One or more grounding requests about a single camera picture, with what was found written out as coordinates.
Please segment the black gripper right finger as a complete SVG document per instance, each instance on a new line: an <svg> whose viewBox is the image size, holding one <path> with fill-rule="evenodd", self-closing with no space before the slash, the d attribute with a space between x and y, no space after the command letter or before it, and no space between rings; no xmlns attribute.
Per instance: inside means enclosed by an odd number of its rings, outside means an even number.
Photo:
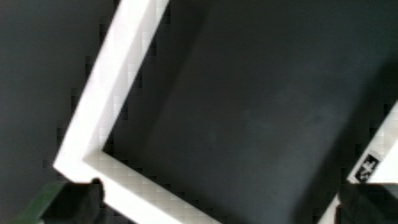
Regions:
<svg viewBox="0 0 398 224"><path fill-rule="evenodd" d="M345 184L335 224L398 224L398 184Z"/></svg>

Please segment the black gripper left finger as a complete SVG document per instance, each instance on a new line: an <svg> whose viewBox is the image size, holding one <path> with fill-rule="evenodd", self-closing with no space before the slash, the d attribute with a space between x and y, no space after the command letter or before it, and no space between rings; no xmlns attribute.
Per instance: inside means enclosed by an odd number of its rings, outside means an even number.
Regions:
<svg viewBox="0 0 398 224"><path fill-rule="evenodd" d="M104 198L100 179L89 183L52 182L11 224L105 224Z"/></svg>

